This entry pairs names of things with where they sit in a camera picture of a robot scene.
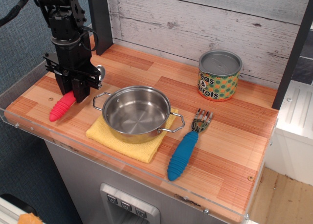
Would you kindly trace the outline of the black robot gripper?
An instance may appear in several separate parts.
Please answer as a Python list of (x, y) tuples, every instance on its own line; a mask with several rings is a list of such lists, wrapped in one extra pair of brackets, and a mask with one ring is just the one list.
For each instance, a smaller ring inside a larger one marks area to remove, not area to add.
[(45, 53), (46, 70), (55, 74), (62, 95), (73, 90), (77, 103), (90, 95), (90, 88), (100, 88), (100, 71), (91, 59), (89, 38), (61, 40), (51, 37), (55, 53)]

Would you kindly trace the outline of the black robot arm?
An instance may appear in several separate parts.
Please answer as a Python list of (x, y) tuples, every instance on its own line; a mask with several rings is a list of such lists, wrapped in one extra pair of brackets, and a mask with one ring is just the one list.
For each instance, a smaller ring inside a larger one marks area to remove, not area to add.
[[(20, 0), (9, 13), (0, 20), (1, 25), (14, 19), (29, 0)], [(55, 53), (45, 53), (46, 70), (53, 72), (62, 94), (73, 92), (76, 102), (82, 102), (90, 94), (90, 89), (99, 89), (105, 69), (94, 66), (90, 59), (96, 48), (90, 46), (90, 33), (94, 31), (84, 26), (85, 11), (78, 0), (34, 0), (41, 9), (50, 28), (51, 42)]]

